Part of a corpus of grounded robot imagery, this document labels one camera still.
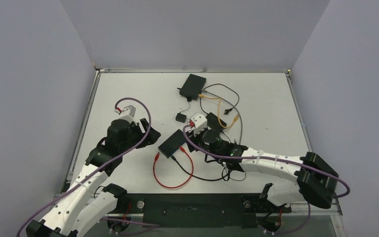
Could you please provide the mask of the small black labelled switch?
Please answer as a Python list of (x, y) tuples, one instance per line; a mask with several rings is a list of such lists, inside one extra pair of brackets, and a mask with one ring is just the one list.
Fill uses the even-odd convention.
[(183, 131), (178, 129), (160, 146), (158, 146), (158, 150), (166, 158), (171, 158), (173, 154), (179, 150), (185, 142), (186, 140), (184, 138)]

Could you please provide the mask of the large black network switch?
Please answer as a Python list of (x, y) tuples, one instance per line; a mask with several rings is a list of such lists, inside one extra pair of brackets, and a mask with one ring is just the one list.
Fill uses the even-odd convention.
[(206, 83), (206, 78), (190, 74), (183, 86), (179, 90), (179, 94), (188, 100), (196, 100)]

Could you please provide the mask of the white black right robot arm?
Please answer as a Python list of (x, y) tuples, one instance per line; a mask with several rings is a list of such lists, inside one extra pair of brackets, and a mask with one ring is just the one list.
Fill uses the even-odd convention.
[(268, 183), (259, 196), (259, 206), (271, 211), (277, 206), (306, 201), (329, 209), (335, 197), (339, 175), (313, 152), (304, 156), (281, 156), (222, 140), (218, 132), (205, 129), (198, 134), (185, 132), (190, 151), (200, 151), (225, 168), (239, 172), (257, 172), (286, 180), (284, 184)]

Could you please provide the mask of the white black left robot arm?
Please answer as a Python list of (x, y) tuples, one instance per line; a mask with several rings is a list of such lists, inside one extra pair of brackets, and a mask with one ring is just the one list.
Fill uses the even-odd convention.
[(152, 120), (136, 121), (132, 116), (115, 119), (107, 134), (88, 155), (68, 190), (46, 205), (50, 211), (40, 220), (31, 218), (26, 224), (29, 237), (82, 237), (108, 212), (122, 212), (127, 207), (126, 189), (109, 184), (101, 195), (88, 203), (90, 196), (134, 149), (154, 144), (160, 133), (152, 128)]

